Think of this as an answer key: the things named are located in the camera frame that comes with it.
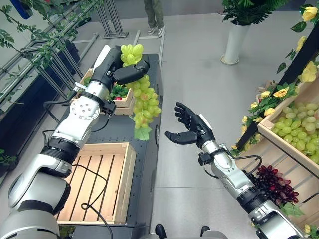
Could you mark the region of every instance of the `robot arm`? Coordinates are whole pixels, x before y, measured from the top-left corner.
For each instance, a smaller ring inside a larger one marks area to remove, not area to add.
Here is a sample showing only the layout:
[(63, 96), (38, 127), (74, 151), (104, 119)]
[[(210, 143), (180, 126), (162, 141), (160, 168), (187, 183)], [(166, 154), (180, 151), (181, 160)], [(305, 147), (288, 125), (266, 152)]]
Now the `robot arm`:
[(212, 172), (221, 180), (225, 189), (248, 213), (258, 226), (260, 239), (298, 239), (303, 232), (287, 218), (271, 200), (266, 200), (244, 172), (239, 170), (225, 145), (215, 141), (212, 128), (202, 114), (177, 102), (175, 115), (189, 130), (184, 133), (166, 132), (174, 143), (196, 143), (203, 153), (199, 154), (200, 165), (210, 164)]
[(47, 145), (13, 182), (9, 193), (10, 215), (0, 227), (0, 239), (56, 239), (59, 228), (54, 215), (64, 207), (70, 185), (63, 179), (91, 134), (100, 112), (110, 115), (115, 104), (107, 101), (115, 82), (125, 84), (141, 78), (149, 69), (147, 59), (123, 67), (119, 47), (112, 48), (97, 67), (87, 87), (76, 83), (70, 99), (82, 88), (80, 97), (70, 104)]

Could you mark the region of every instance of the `white sneaker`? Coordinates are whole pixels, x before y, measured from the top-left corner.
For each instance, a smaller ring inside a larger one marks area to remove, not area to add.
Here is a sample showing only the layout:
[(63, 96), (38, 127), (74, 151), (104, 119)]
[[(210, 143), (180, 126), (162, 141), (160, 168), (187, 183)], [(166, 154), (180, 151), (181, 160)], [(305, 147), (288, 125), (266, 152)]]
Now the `white sneaker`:
[(150, 30), (148, 30), (148, 35), (149, 36), (153, 35), (157, 30), (158, 30), (158, 26), (151, 28)]
[(158, 31), (159, 38), (163, 36), (164, 32), (165, 32), (165, 26), (163, 26), (162, 28), (159, 28), (159, 31)]

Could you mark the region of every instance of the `red grapes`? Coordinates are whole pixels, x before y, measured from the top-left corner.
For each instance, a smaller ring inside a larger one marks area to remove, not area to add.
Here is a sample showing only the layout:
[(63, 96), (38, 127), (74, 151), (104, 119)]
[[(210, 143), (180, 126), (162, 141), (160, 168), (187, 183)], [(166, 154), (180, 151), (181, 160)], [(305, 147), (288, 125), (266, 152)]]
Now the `red grapes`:
[(249, 175), (249, 179), (262, 191), (267, 200), (270, 199), (277, 205), (298, 202), (296, 196), (299, 193), (294, 192), (294, 189), (289, 185), (291, 181), (283, 179), (283, 174), (279, 173), (278, 169), (273, 169), (271, 165), (268, 167), (262, 165), (258, 168), (256, 175), (257, 177)]

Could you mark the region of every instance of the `wooden crate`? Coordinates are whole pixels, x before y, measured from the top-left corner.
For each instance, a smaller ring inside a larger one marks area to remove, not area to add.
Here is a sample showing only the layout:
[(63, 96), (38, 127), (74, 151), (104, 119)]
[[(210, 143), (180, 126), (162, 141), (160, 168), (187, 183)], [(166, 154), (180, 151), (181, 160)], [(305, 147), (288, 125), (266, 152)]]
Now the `wooden crate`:
[(310, 160), (307, 156), (302, 154), (296, 148), (288, 144), (278, 135), (273, 133), (271, 129), (275, 126), (274, 123), (277, 121), (282, 109), (288, 106), (291, 102), (319, 102), (319, 77), (311, 83), (301, 83), (298, 86), (299, 93), (296, 97), (289, 97), (282, 101), (277, 107), (274, 114), (266, 116), (259, 124), (258, 131), (270, 140), (272, 143), (281, 148), (285, 153), (293, 157), (304, 167), (309, 169), (313, 174), (319, 176), (319, 165)]
[(82, 203), (92, 203), (109, 224), (125, 224), (136, 153), (129, 143), (86, 144), (73, 164), (80, 164), (108, 180), (80, 167), (73, 166), (66, 179), (71, 193), (64, 209), (56, 216), (60, 224), (103, 224), (92, 210), (83, 210)]
[[(83, 84), (83, 81), (85, 78), (90, 77), (93, 75), (93, 69), (90, 68), (83, 78), (81, 79), (80, 83)], [(128, 94), (126, 97), (123, 97), (121, 100), (114, 100), (116, 104), (116, 109), (114, 114), (116, 115), (127, 115), (130, 116), (133, 113), (133, 107), (134, 107), (134, 95), (133, 95), (133, 90), (129, 88)]]
[[(290, 185), (294, 188), (295, 192), (299, 193), (297, 205), (305, 213), (305, 215), (299, 218), (290, 216), (291, 220), (300, 228), (304, 228), (305, 224), (319, 226), (319, 195), (314, 196), (319, 192), (319, 179), (310, 174), (266, 138), (259, 144), (252, 146), (250, 150), (241, 156), (248, 155), (261, 156), (263, 165), (266, 167), (272, 165), (272, 167), (277, 168), (279, 172), (283, 173), (283, 178), (291, 180)], [(255, 168), (257, 163), (252, 159), (236, 161), (236, 165), (247, 172)]]

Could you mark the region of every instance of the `black shoe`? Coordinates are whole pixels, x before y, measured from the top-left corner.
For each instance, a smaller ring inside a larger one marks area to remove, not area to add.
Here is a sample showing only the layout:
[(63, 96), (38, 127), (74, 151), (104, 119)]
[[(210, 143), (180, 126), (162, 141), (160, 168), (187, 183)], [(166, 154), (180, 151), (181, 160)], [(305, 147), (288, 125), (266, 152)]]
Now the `black shoe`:
[(203, 233), (204, 233), (205, 231), (208, 231), (208, 230), (210, 230), (209, 226), (203, 226), (203, 227), (201, 228), (201, 230), (200, 230), (200, 236), (202, 236)]
[(162, 224), (157, 224), (155, 227), (155, 234), (159, 236), (160, 239), (167, 238), (165, 228)]

